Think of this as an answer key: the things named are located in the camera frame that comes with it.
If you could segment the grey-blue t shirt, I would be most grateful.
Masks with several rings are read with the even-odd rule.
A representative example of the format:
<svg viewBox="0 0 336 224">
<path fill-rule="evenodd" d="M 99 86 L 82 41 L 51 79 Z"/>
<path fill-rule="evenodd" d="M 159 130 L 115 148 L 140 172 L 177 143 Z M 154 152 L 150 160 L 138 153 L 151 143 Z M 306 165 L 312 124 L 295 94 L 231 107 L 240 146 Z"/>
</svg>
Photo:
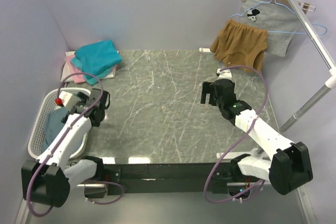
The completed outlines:
<svg viewBox="0 0 336 224">
<path fill-rule="evenodd" d="M 62 130 L 64 123 L 63 118 L 67 115 L 68 110 L 66 108 L 58 108 L 49 114 L 47 114 L 44 122 L 44 134 L 45 139 L 41 144 L 41 151 L 44 152 L 57 137 Z"/>
</svg>

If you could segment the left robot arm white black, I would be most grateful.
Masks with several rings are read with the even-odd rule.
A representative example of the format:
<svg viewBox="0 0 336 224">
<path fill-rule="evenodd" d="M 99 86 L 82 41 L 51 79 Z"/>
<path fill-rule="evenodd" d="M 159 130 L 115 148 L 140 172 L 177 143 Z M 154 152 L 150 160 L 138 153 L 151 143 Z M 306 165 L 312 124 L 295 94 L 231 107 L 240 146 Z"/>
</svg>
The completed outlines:
<svg viewBox="0 0 336 224">
<path fill-rule="evenodd" d="M 66 122 L 53 143 L 35 160 L 21 168 L 22 190 L 27 202 L 61 207 L 70 191 L 85 180 L 99 183 L 104 179 L 103 160 L 85 156 L 67 168 L 70 156 L 92 127 L 99 127 L 110 105 L 110 94 L 92 89 L 90 96 L 78 101 L 66 116 Z"/>
</svg>

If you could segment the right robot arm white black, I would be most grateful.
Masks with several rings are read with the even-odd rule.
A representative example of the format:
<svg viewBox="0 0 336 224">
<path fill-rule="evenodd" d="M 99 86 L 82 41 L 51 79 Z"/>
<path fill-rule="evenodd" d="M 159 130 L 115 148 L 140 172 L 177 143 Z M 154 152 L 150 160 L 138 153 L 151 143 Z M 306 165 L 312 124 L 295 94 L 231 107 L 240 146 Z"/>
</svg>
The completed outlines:
<svg viewBox="0 0 336 224">
<path fill-rule="evenodd" d="M 263 179 L 281 195 L 312 181 L 309 150 L 302 142 L 294 143 L 261 119 L 246 102 L 237 100 L 235 84 L 229 79 L 204 82 L 201 103 L 218 107 L 223 118 L 247 133 L 266 153 L 242 154 L 230 162 L 230 175 L 241 182 L 247 176 Z"/>
</svg>

